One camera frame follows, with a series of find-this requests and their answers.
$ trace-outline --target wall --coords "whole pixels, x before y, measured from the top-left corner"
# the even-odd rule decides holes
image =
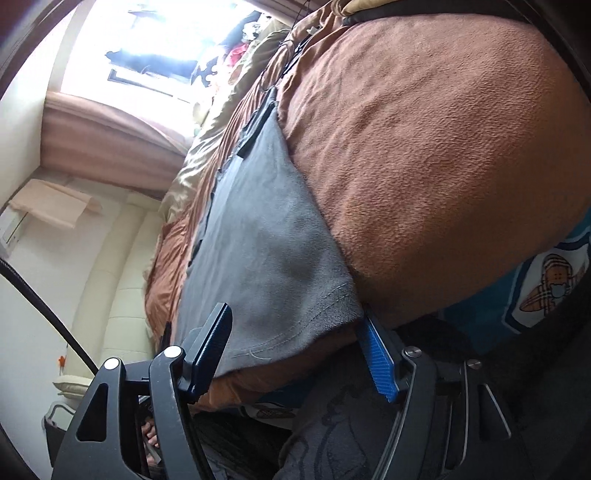
[[[32,219],[8,259],[68,328],[102,242],[126,198],[125,190],[86,180],[69,186],[97,198],[102,214],[83,213],[72,231]],[[57,359],[65,354],[66,344],[1,277],[0,326],[0,423],[35,474],[49,480],[41,419],[53,401],[63,399],[51,381],[59,375]]]
[[[0,99],[0,207],[39,166],[43,102],[71,17],[39,44]]]
[[[80,31],[82,30],[95,2],[96,0],[85,0],[76,7],[76,10],[74,10],[57,51],[47,90],[51,92],[61,92],[61,84],[64,80],[66,67],[70,61],[72,49],[76,44],[78,35],[80,35]]]

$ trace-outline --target orange blanket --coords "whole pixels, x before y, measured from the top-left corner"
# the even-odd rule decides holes
[[[356,280],[390,326],[446,307],[561,240],[591,205],[591,109],[533,27],[476,15],[322,22],[280,83],[279,114]],[[288,43],[241,102],[194,203],[164,227],[148,281],[157,335],[176,315],[213,175],[277,78]],[[335,332],[297,357],[212,383],[200,408],[256,400],[355,341]]]

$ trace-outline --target curtain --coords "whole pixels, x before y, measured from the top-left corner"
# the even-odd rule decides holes
[[[41,166],[162,197],[190,139],[153,121],[65,93],[47,92]]]
[[[248,0],[256,9],[266,12],[286,25],[292,26],[308,14],[318,10],[326,2],[306,0]]]

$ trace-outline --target black cable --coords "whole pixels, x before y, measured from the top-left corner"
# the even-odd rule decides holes
[[[297,11],[297,15],[295,16],[295,20],[293,25],[291,26],[291,29],[293,30],[294,27],[296,26],[296,23],[299,22],[300,20],[300,13],[302,11],[302,9],[305,7],[306,10],[308,10],[308,14],[310,14],[310,1],[311,0],[306,0],[304,3],[301,4],[300,9]]]
[[[0,275],[6,278],[11,285],[16,288],[20,294],[25,297],[31,305],[33,305],[41,315],[43,315],[49,323],[57,330],[57,333],[70,345],[78,354],[80,359],[86,364],[93,375],[99,371],[92,358],[82,348],[66,326],[61,322],[55,313],[45,304],[39,295],[29,286],[27,282],[3,259],[0,258]]]

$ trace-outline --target gray cloth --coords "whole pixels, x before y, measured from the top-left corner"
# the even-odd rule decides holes
[[[217,302],[233,328],[216,375],[296,355],[363,315],[353,280],[293,166],[272,95],[220,175],[181,294],[175,343]]]

